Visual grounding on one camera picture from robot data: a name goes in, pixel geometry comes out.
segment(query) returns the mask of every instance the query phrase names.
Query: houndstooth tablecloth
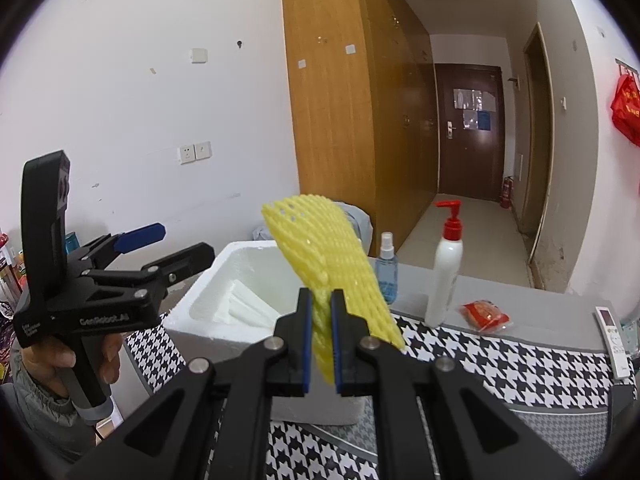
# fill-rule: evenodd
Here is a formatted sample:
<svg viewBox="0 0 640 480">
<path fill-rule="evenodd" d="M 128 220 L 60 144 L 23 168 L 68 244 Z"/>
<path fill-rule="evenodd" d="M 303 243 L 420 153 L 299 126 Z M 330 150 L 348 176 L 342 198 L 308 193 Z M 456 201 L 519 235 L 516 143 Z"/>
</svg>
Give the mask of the houndstooth tablecloth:
<svg viewBox="0 0 640 480">
<path fill-rule="evenodd" d="M 457 359 L 579 472 L 602 452 L 612 385 L 606 354 L 536 346 L 445 326 L 431 329 L 407 316 L 394 318 L 407 343 L 405 354 L 423 361 L 440 355 Z M 185 364 L 162 326 L 133 333 L 127 347 L 150 392 Z M 625 382 L 635 384 L 633 379 Z M 266 477 L 377 479 L 372 410 L 366 413 L 354 426 L 272 422 Z"/>
</svg>

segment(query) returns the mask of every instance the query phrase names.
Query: door frame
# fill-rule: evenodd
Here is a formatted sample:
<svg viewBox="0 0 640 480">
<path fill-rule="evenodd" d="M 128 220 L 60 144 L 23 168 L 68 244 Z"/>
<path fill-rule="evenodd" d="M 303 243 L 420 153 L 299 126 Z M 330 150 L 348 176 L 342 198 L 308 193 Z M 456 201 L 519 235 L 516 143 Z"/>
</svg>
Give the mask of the door frame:
<svg viewBox="0 0 640 480">
<path fill-rule="evenodd" d="M 436 71 L 436 95 L 437 95 L 437 104 L 438 104 L 438 192 L 441 192 L 440 171 L 442 170 L 442 167 L 444 165 L 442 163 L 442 156 L 444 151 L 442 149 L 442 144 L 444 143 L 442 136 L 444 135 L 443 126 L 445 124 L 445 119 L 446 119 L 446 115 L 444 114 L 444 111 L 440 110 L 440 106 L 442 104 L 441 98 L 444 98 L 444 88 L 440 85 L 440 80 L 438 79 L 438 67 L 450 66 L 455 68 L 464 68 L 467 70 L 478 70 L 482 72 L 488 72 L 496 76 L 495 83 L 498 88 L 498 95 L 496 98 L 496 105 L 497 105 L 496 114 L 498 115 L 498 118 L 500 120 L 500 128 L 498 129 L 498 142 L 499 142 L 498 149 L 500 150 L 500 167 L 502 171 L 502 177 L 499 183 L 496 184 L 497 192 L 495 195 L 495 201 L 499 202 L 500 192 L 502 190 L 502 182 L 504 179 L 504 157 L 505 157 L 504 150 L 506 146 L 506 124 L 505 124 L 505 116 L 504 116 L 504 86 L 502 84 L 502 68 L 499 66 L 493 66 L 493 65 L 476 65 L 476 64 L 465 64 L 465 63 L 434 63 L 433 66 L 434 66 L 434 70 Z"/>
<path fill-rule="evenodd" d="M 549 56 L 548 51 L 546 50 L 545 37 L 542 33 L 542 26 L 540 22 L 537 22 L 527 43 L 525 43 L 524 48 L 522 49 L 522 54 L 524 57 L 524 65 L 527 73 L 527 91 L 529 92 L 529 166 L 527 168 L 527 185 L 525 187 L 524 201 L 522 205 L 522 213 L 526 211 L 527 204 L 530 197 L 531 191 L 531 172 L 532 172 L 532 154 L 533 154 L 533 142 L 534 136 L 536 134 L 535 129 L 535 118 L 536 118 L 536 110 L 535 110 L 535 102 L 534 99 L 531 98 L 531 66 L 529 63 L 529 55 L 527 54 L 527 50 L 533 43 L 536 38 L 540 38 L 540 43 L 542 45 L 542 54 L 545 59 L 545 69 L 546 69 L 546 80 L 548 82 L 549 87 L 549 109 L 550 109 L 550 122 L 551 122 L 551 140 L 550 140 L 550 149 L 549 149 L 549 170 L 548 175 L 546 177 L 546 193 L 545 193 L 545 203 L 542 207 L 542 215 L 540 216 L 540 222 L 538 224 L 538 230 L 536 231 L 536 237 L 533 241 L 533 247 L 531 248 L 531 252 L 529 254 L 528 264 L 531 264 L 533 261 L 533 256 L 536 253 L 536 249 L 538 248 L 538 243 L 540 241 L 540 235 L 542 233 L 542 227 L 545 223 L 546 211 L 549 204 L 549 190 L 551 189 L 551 178 L 553 176 L 554 171 L 554 153 L 555 153 L 555 142 L 556 142 L 556 109 L 554 107 L 554 89 L 551 80 L 551 70 L 549 68 Z"/>
</svg>

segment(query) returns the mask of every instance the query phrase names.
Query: screw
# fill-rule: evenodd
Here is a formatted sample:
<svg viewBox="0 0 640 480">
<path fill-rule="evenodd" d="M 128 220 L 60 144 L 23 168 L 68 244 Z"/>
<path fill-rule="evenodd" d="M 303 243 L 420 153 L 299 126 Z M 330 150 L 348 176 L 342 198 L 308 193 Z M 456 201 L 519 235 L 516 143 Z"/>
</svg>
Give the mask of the screw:
<svg viewBox="0 0 640 480">
<path fill-rule="evenodd" d="M 284 340 L 276 335 L 272 335 L 264 340 L 264 347 L 267 350 L 280 350 L 283 346 Z"/>
<path fill-rule="evenodd" d="M 455 366 L 456 362 L 446 355 L 436 359 L 436 368 L 441 372 L 450 372 Z"/>
<path fill-rule="evenodd" d="M 378 339 L 377 337 L 366 335 L 360 340 L 360 346 L 362 346 L 366 350 L 375 350 L 380 346 L 380 339 Z"/>
<path fill-rule="evenodd" d="M 189 370 L 194 374 L 203 374 L 209 369 L 209 361 L 204 357 L 196 357 L 189 361 Z"/>
</svg>

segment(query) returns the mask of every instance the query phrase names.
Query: table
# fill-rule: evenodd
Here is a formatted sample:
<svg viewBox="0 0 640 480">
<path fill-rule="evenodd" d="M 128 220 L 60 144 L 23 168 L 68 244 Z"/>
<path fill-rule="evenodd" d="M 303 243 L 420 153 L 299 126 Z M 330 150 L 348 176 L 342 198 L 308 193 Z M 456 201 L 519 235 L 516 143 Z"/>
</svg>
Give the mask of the table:
<svg viewBox="0 0 640 480">
<path fill-rule="evenodd" d="M 454 356 L 578 471 L 587 469 L 606 440 L 612 380 L 593 318 L 598 302 L 460 276 L 454 304 L 491 300 L 514 320 L 500 337 L 479 336 L 456 309 L 438 329 L 420 322 L 432 284 L 432 270 L 399 266 L 399 294 L 392 309 L 408 344 L 406 352 L 422 360 Z M 184 366 L 162 327 L 134 334 L 127 347 L 149 392 Z M 373 420 L 367 413 L 349 427 L 272 422 L 268 478 L 376 478 Z"/>
</svg>

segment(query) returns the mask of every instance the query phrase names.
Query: wall socket panel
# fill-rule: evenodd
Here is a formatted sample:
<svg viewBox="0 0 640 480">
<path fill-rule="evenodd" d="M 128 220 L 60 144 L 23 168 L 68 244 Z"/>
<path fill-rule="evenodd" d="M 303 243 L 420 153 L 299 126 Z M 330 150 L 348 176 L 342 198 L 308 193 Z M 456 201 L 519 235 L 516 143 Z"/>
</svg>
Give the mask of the wall socket panel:
<svg viewBox="0 0 640 480">
<path fill-rule="evenodd" d="M 178 157 L 180 158 L 180 164 L 189 164 L 196 160 L 204 160 L 205 158 L 211 158 L 211 142 L 199 142 L 197 144 L 185 144 L 178 148 Z"/>
<path fill-rule="evenodd" d="M 185 144 L 178 148 L 178 155 L 180 156 L 180 164 L 189 164 L 196 160 L 196 149 L 193 144 Z"/>
<path fill-rule="evenodd" d="M 196 160 L 203 160 L 204 158 L 211 157 L 211 142 L 200 142 L 195 145 Z"/>
</svg>

